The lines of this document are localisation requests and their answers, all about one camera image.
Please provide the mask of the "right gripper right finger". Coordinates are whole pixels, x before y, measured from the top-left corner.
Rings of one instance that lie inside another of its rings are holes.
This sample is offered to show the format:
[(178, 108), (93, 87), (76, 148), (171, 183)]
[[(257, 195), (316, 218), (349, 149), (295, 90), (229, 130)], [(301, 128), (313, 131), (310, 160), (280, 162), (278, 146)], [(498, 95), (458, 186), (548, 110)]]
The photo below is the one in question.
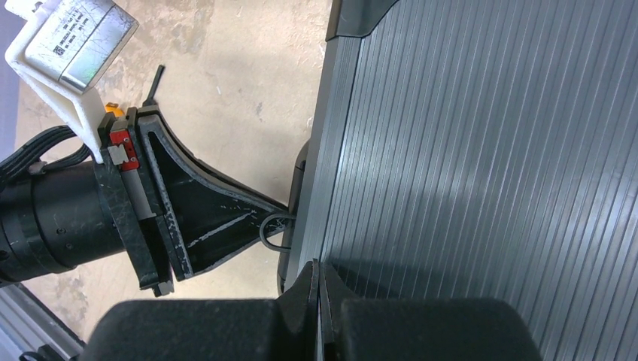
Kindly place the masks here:
[(320, 265), (328, 360), (540, 360), (530, 331), (497, 299), (371, 299)]

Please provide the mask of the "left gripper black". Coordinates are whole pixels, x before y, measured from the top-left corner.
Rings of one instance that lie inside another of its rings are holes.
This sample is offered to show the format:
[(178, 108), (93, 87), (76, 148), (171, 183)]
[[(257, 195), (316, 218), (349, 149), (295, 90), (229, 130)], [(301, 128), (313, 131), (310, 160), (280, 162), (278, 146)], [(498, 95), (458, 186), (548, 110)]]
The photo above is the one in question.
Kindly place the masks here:
[(174, 291), (169, 260), (182, 281), (217, 268), (262, 238), (290, 226), (286, 205), (196, 158), (169, 128), (157, 106), (138, 109), (135, 131), (162, 211), (166, 250), (122, 132), (131, 122), (108, 113), (98, 127), (103, 163), (94, 165), (99, 191), (141, 290)]

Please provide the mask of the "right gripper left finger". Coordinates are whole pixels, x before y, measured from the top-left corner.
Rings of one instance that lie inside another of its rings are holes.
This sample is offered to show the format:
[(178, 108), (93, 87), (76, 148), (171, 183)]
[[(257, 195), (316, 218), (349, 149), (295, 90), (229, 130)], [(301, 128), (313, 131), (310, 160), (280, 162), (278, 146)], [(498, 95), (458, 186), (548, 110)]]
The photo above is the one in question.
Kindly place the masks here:
[(319, 263), (277, 299), (133, 300), (98, 322), (82, 360), (311, 360)]

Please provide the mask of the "black poker set case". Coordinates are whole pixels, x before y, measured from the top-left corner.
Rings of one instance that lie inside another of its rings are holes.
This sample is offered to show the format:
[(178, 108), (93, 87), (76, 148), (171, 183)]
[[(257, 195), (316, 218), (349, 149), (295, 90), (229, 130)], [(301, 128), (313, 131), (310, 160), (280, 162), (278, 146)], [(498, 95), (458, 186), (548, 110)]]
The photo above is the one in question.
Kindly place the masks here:
[(490, 297), (543, 359), (637, 358), (637, 3), (334, 1), (292, 250)]

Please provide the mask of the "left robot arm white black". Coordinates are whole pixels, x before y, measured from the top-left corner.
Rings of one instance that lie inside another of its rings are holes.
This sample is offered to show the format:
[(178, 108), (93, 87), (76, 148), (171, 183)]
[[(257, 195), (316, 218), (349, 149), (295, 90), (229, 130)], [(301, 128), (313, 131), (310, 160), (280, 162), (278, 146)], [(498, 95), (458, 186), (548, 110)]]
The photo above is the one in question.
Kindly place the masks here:
[(156, 106), (106, 114), (96, 155), (41, 157), (71, 137), (35, 136), (1, 164), (1, 284), (124, 252), (156, 296), (289, 228), (287, 207), (197, 159)]

